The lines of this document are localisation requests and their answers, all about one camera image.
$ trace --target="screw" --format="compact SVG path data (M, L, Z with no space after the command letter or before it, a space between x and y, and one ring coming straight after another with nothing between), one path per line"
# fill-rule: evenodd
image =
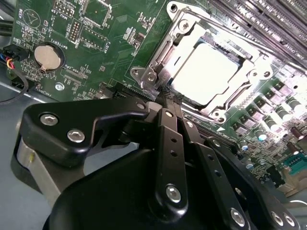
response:
M67 137L70 141L75 143L81 143L85 140L85 135L78 129L72 129L67 133Z
M174 203L179 203L181 201L181 194L174 186L170 185L166 188L166 195Z
M154 81L155 80L155 75L154 75L154 73L149 73L148 74L148 81Z
M286 218L286 221L292 226L292 227L294 227L295 226L295 223L294 223L294 221L292 220L292 218L291 217L289 217L287 214L283 214L283 216Z
M140 104L140 103L137 103L136 105L137 105L140 109L145 109L145 106L142 105L142 104Z
M172 113L169 112L169 111L166 111L165 113L166 113L166 115L168 115L169 117L173 117L173 116L174 116L174 115L172 115Z
M46 126L55 126L59 120L56 116L52 114L44 114L40 117L41 123L43 123Z
M283 220L275 212L271 212L271 215L276 223L278 223L280 226L283 226Z
M189 126L190 128L193 128L193 127L194 127L193 123L190 122L190 121L187 121L187 124L188 124L188 126Z
M62 91L65 89L65 86L61 82L57 82L55 88L57 91Z
M243 227L245 225L245 220L241 213L239 213L236 209L233 207L230 210L230 214L232 219L237 223L240 227Z
M139 72L135 69L132 71L132 74L137 77L139 75Z
M186 33L189 31L189 21L186 19L183 19L179 22L178 28L181 32Z
M220 143L217 140L213 140L214 145L216 145L217 147L220 147Z
M261 159L261 160L259 161L259 164L260 164L260 165L265 165L265 159Z

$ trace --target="black mechanical arm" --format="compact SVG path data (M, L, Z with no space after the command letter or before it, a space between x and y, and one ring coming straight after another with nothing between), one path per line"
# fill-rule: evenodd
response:
M201 137L180 103L136 98L36 104L12 169L53 206L46 230L298 230L222 140ZM84 176L86 157L139 148Z

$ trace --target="connector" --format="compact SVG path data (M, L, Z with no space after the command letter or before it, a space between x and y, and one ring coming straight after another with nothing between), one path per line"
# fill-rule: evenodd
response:
M26 50L17 45L9 45L3 48L3 55L13 58L13 61L23 61L29 57L29 50Z

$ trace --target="black plastic bracket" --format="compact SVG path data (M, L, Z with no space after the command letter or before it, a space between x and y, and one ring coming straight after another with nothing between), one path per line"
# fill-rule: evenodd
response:
M248 213L258 229L299 230L299 224L292 214L267 189L255 179L246 167L225 146L217 146L214 138L207 140L217 155L218 161L227 173L233 187L246 198Z
M196 126L187 119L180 121L184 131L184 138L188 142L189 151L193 151L203 172L203 177L207 181L217 204L220 214L220 223L223 228L232 230L249 230L250 224L246 218L241 205L221 167L213 149L204 146Z
M132 98L35 104L25 110L20 134L28 147L59 165L74 167L83 163L93 147L95 131L129 119L145 119L148 113L143 101ZM40 118L46 114L55 116L58 123L44 125ZM83 132L84 141L68 139L73 129Z
M158 113L156 180L150 206L162 221L175 222L188 209L188 188L182 135L177 132L177 117L173 109Z

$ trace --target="black cable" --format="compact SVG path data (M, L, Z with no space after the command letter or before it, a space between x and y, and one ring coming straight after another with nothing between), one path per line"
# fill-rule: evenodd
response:
M0 9L9 16L14 17L15 8L11 6L7 1L0 0Z
M21 92L19 94L17 94L13 98L10 98L10 99L5 100L5 101L1 101L0 105L10 104L10 103L18 101L29 89L29 83L28 83L27 79L25 78L25 76L20 71L18 71L16 69L12 69L11 71L14 74L16 74L23 81L24 88L23 88L23 90L21 90Z

